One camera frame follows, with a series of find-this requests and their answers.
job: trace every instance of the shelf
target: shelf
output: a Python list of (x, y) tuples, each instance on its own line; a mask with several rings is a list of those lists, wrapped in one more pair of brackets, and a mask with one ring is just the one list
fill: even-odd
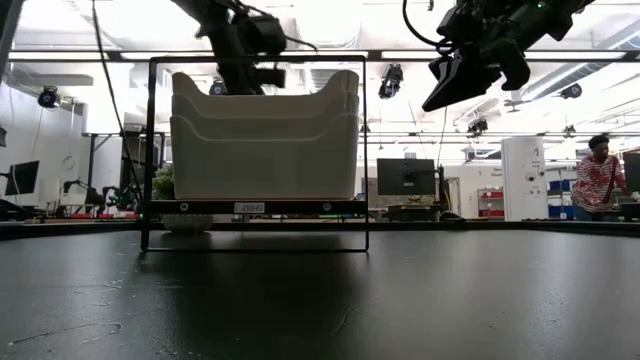
[(560, 196), (560, 195), (571, 195), (571, 191), (569, 191), (569, 190), (549, 190), (549, 191), (547, 191), (547, 196)]
[(149, 210), (152, 214), (339, 215), (366, 214), (367, 204), (365, 201), (340, 200), (163, 200), (152, 201)]

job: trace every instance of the screen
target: screen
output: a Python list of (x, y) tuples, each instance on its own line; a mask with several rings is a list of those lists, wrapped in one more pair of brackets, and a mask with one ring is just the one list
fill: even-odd
[(435, 195), (433, 160), (378, 159), (378, 195)]
[(11, 165), (4, 194), (6, 196), (33, 194), (36, 190), (39, 167), (40, 161)]
[(629, 191), (640, 191), (640, 153), (624, 153), (624, 176)]

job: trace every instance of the striped shirt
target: striped shirt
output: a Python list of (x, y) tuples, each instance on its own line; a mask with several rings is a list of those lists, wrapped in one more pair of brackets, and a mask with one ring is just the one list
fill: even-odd
[(600, 164), (591, 154), (578, 164), (578, 179), (571, 190), (573, 204), (589, 212), (611, 210), (611, 206), (603, 202), (609, 190), (614, 164), (616, 168), (615, 185), (628, 193), (620, 160), (615, 156), (609, 156), (604, 163)]

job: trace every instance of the black table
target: black table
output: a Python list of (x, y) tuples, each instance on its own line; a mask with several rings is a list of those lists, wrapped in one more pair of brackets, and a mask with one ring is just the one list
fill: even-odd
[[(268, 235), (210, 236), (215, 245), (208, 236), (151, 240), (238, 247)], [(1, 242), (1, 356), (640, 357), (636, 239), (388, 232), (371, 234), (368, 254), (140, 256), (139, 245), (137, 232)]]

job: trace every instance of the fluorescent light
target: fluorescent light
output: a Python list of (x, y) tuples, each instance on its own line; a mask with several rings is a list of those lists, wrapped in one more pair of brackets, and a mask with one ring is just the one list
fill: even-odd
[(98, 52), (10, 52), (9, 60), (100, 60)]
[(364, 56), (367, 57), (369, 52), (367, 51), (349, 51), (349, 50), (320, 50), (320, 51), (285, 51), (281, 56)]
[(181, 52), (123, 52), (120, 55), (129, 60), (149, 60), (162, 56), (213, 56), (212, 52), (181, 51)]
[(554, 59), (554, 60), (575, 60), (575, 59), (620, 59), (625, 51), (526, 51), (525, 57), (531, 60)]
[(383, 59), (435, 59), (437, 51), (383, 51)]

